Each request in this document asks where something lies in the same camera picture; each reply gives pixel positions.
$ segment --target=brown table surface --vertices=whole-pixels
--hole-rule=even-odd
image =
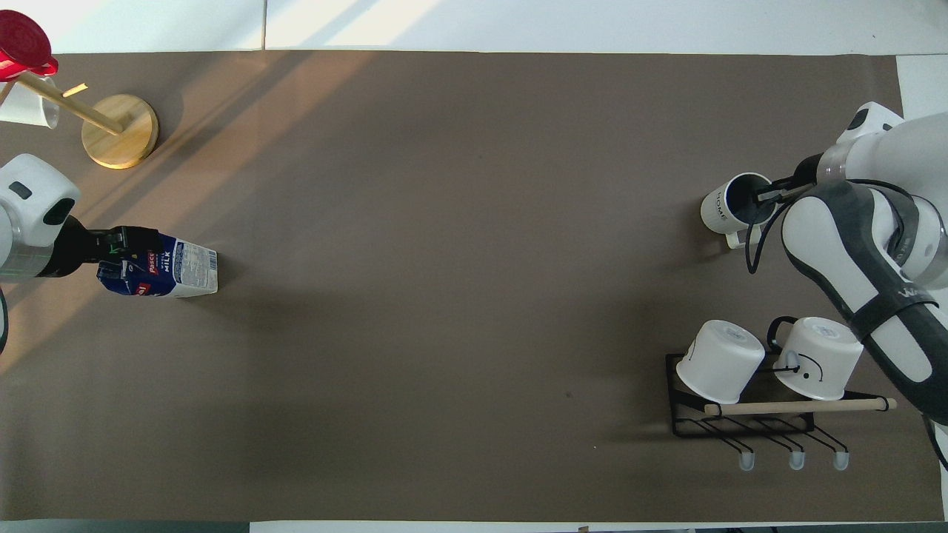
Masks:
[[[202,520],[941,520],[918,413],[827,414],[852,450],[757,468],[668,428],[664,357],[702,323],[838,315],[778,236],[760,272],[699,217],[783,177],[890,57],[68,55],[62,88],[150,102],[113,171],[80,121],[0,124],[90,228],[216,248],[222,286],[121,297],[95,267],[5,284],[0,516]],[[868,356],[850,388],[894,395]]]

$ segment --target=mug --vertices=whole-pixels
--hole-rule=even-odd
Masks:
[[[848,327],[819,317],[797,320],[774,363],[777,378],[792,391],[821,400],[843,397],[863,353]],[[795,372],[784,369],[799,367]]]
[[[732,404],[738,403],[763,360],[763,344],[749,331],[730,322],[708,321],[675,372],[701,397]]]
[[[776,205],[758,206],[754,191],[771,181],[756,173],[738,174],[702,200],[702,221],[709,230],[722,233],[730,249],[743,248],[760,241],[760,226],[774,214]],[[747,242],[741,242],[738,231],[747,230],[753,222]]]
[[[53,87],[52,78],[40,78]],[[0,83],[0,94],[9,91],[7,97],[0,101],[0,120],[6,122],[20,122],[55,128],[59,122],[59,106],[41,97],[16,82]]]
[[[33,19],[11,9],[0,10],[0,82],[26,71],[52,76],[59,63],[51,55],[46,33]]]

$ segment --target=black velcro strap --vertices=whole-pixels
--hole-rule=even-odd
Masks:
[[[849,319],[849,329],[852,330],[856,339],[863,341],[877,327],[896,316],[899,311],[918,303],[938,305],[932,295],[915,284],[905,284],[898,291],[878,294],[853,313],[852,318]]]

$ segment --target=round wooden base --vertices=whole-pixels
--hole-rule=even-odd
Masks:
[[[110,96],[93,106],[124,129],[112,135],[85,122],[82,146],[92,160],[110,169],[127,169],[145,160],[158,141],[158,117],[146,101],[132,95]]]

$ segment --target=black mug handle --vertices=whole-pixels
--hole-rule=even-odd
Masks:
[[[771,322],[770,327],[767,328],[767,353],[775,354],[783,349],[776,341],[776,330],[779,329],[780,324],[796,323],[797,320],[797,317],[777,317]]]

